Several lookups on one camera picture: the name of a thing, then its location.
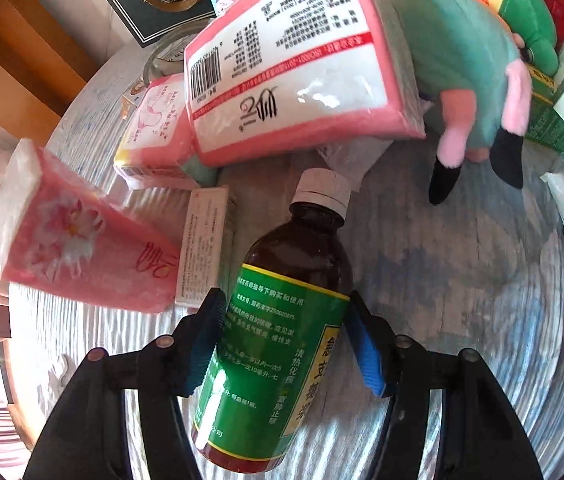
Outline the large pink tissue pack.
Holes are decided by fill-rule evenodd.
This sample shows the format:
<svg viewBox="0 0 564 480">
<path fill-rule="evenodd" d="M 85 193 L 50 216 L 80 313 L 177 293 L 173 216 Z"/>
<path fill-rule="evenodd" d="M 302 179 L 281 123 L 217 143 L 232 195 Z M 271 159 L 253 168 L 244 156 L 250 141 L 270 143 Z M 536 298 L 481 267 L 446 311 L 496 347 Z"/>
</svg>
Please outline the large pink tissue pack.
<svg viewBox="0 0 564 480">
<path fill-rule="evenodd" d="M 186 108 L 209 167 L 358 136 L 424 137 L 389 0 L 236 0 L 186 47 Z"/>
</svg>

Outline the small pink tissue pack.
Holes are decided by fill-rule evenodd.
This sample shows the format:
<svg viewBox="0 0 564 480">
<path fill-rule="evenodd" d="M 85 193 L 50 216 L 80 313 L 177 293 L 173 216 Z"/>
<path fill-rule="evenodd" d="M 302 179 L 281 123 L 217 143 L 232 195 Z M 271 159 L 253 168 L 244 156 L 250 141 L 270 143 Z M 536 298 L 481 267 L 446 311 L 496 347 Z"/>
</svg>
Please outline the small pink tissue pack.
<svg viewBox="0 0 564 480">
<path fill-rule="evenodd" d="M 184 95 L 184 75 L 153 81 L 129 119 L 114 169 L 130 190 L 211 188 L 217 171 L 202 164 Z"/>
</svg>

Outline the yellow green duck plush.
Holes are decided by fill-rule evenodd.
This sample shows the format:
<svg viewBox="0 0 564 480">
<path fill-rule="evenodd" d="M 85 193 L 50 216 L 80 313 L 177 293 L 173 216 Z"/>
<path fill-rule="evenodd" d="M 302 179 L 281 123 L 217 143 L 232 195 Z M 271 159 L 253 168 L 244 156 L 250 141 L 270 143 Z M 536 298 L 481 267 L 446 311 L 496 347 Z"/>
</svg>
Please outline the yellow green duck plush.
<svg viewBox="0 0 564 480">
<path fill-rule="evenodd" d="M 484 0 L 521 38 L 529 62 L 547 76 L 559 68 L 558 33 L 544 0 Z"/>
</svg>

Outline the small white medicine box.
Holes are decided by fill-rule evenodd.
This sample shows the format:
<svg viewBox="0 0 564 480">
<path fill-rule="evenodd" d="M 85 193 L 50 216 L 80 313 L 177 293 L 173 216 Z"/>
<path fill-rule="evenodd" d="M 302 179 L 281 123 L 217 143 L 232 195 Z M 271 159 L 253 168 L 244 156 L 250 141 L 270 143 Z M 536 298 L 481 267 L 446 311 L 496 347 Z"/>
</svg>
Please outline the small white medicine box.
<svg viewBox="0 0 564 480">
<path fill-rule="evenodd" d="M 197 309 L 209 289 L 230 287 L 236 203 L 230 188 L 191 193 L 182 236 L 175 303 Z"/>
</svg>

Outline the green label syrup bottle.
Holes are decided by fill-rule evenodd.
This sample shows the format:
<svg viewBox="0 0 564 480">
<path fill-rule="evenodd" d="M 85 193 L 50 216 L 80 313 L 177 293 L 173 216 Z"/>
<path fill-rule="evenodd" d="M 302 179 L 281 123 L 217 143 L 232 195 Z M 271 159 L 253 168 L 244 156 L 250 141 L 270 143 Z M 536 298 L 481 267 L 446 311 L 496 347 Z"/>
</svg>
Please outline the green label syrup bottle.
<svg viewBox="0 0 564 480">
<path fill-rule="evenodd" d="M 192 426 L 197 451 L 224 469 L 278 466 L 317 395 L 352 292 L 338 238 L 349 199 L 345 177 L 305 170 L 290 220 L 244 257 Z"/>
</svg>

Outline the teal dress pig plush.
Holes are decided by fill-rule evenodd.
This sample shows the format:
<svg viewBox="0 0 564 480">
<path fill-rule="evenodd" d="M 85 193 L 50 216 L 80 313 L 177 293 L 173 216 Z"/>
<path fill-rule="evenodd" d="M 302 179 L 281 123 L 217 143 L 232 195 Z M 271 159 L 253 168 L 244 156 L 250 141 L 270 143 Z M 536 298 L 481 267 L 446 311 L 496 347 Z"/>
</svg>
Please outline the teal dress pig plush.
<svg viewBox="0 0 564 480">
<path fill-rule="evenodd" d="M 439 132 L 428 200 L 444 202 L 467 160 L 488 160 L 522 188 L 532 81 L 513 32 L 482 0 L 388 0 L 406 38 L 420 96 Z"/>
</svg>

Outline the pink flower tissue pack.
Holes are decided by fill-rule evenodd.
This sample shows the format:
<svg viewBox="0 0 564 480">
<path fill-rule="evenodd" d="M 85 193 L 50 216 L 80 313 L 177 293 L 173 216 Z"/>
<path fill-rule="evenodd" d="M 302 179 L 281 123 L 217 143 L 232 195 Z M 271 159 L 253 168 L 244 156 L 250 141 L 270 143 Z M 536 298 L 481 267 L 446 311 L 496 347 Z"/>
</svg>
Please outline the pink flower tissue pack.
<svg viewBox="0 0 564 480">
<path fill-rule="evenodd" d="M 32 140 L 0 181 L 0 281 L 146 313 L 175 300 L 179 251 Z"/>
</svg>

